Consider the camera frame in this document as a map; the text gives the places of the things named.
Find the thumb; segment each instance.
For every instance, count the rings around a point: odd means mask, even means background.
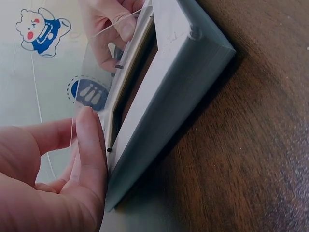
[[[136,19],[131,12],[123,7],[117,0],[104,1],[102,8],[104,15],[112,22],[123,41],[130,41],[133,37]]]

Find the cartoon bear sticker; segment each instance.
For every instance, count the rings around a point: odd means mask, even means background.
[[[21,46],[24,49],[51,58],[56,55],[61,37],[71,30],[71,23],[64,18],[55,19],[45,8],[40,8],[37,12],[24,9],[16,29],[23,37]]]

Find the wooden table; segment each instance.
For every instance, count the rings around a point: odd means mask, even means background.
[[[102,231],[309,231],[309,1],[199,3],[238,57]]]

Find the hand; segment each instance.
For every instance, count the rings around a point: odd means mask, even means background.
[[[136,18],[129,15],[140,10],[144,0],[79,1],[85,31],[97,62],[104,70],[114,73],[118,61],[112,58],[108,44],[114,43],[122,50],[125,48],[126,43],[132,39],[136,26]],[[114,27],[98,34],[112,24]]]
[[[99,231],[107,164],[97,113],[85,107],[73,123],[72,160],[59,180],[35,184],[40,158],[68,147],[72,119],[0,129],[0,231]]]

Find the sticker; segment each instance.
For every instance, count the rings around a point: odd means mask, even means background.
[[[84,106],[90,106],[95,111],[101,111],[105,107],[108,97],[106,87],[94,78],[89,76],[76,76],[68,84],[67,96],[69,100],[78,101]]]
[[[24,9],[20,14],[21,21],[16,23],[16,29],[23,39],[21,46],[42,57],[54,57],[61,37],[71,30],[71,23],[64,18],[55,19],[45,8],[37,12]]]

